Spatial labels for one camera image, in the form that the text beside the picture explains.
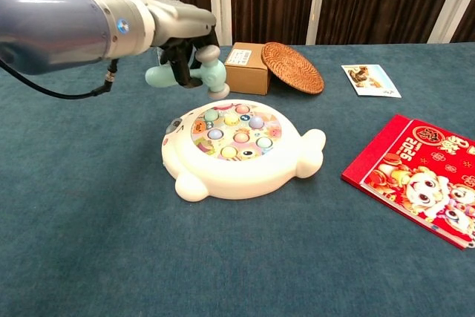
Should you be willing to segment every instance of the teal tablecloth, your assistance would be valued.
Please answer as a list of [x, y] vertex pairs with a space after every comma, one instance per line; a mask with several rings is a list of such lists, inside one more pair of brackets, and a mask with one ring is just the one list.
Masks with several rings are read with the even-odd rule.
[[[163, 168], [170, 120], [204, 88], [150, 88], [153, 55], [112, 92], [46, 97], [0, 73], [0, 315], [473, 316], [475, 250], [460, 251], [340, 173], [395, 114], [475, 138], [475, 44], [296, 47], [326, 87], [272, 83], [261, 101], [327, 134], [308, 180], [253, 200], [187, 203]], [[222, 59], [229, 52], [224, 48]], [[402, 99], [358, 97], [343, 64], [380, 64]], [[106, 63], [35, 78], [89, 91]]]

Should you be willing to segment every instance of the colorful mole button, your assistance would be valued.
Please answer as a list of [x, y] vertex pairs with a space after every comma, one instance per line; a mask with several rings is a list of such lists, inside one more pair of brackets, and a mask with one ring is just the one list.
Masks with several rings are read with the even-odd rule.
[[219, 113], [214, 109], [209, 109], [205, 112], [205, 121], [213, 122], [219, 117]]
[[260, 148], [270, 148], [272, 146], [272, 140], [268, 137], [260, 137], [256, 142]]
[[264, 121], [261, 117], [252, 117], [249, 126], [253, 129], [260, 129], [264, 126]]
[[238, 154], [238, 150], [236, 148], [233, 148], [232, 146], [227, 146], [221, 150], [221, 156], [223, 156], [226, 159], [232, 159], [234, 156]]
[[224, 122], [226, 125], [237, 125], [239, 123], [239, 117], [236, 114], [228, 113], [224, 116]]
[[208, 137], [217, 140], [223, 137], [223, 132], [220, 129], [212, 129], [208, 132]]
[[249, 141], [249, 135], [246, 133], [237, 133], [234, 139], [236, 143], [247, 143]]
[[239, 104], [236, 107], [236, 112], [238, 112], [239, 114], [249, 113], [249, 107], [247, 105]]

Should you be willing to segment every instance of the cardboard box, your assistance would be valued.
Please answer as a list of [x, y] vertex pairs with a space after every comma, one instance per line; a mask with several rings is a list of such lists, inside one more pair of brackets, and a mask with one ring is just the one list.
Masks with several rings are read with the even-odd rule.
[[262, 62], [263, 44], [236, 42], [224, 62], [231, 92], [266, 95], [270, 71]]

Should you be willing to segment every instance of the round placemat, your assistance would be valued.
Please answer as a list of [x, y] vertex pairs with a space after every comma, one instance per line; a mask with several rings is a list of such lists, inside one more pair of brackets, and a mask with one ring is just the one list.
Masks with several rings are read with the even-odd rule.
[[318, 94], [324, 89], [324, 80], [315, 66], [290, 46], [267, 42], [262, 48], [262, 61], [274, 75], [299, 91]]

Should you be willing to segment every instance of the box label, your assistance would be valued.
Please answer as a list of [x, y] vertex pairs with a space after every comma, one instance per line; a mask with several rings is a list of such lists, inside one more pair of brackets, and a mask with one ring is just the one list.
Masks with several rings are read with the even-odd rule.
[[251, 50], [234, 49], [229, 55], [226, 63], [230, 65], [246, 66], [247, 62], [249, 62], [249, 59], [251, 58], [251, 53]]

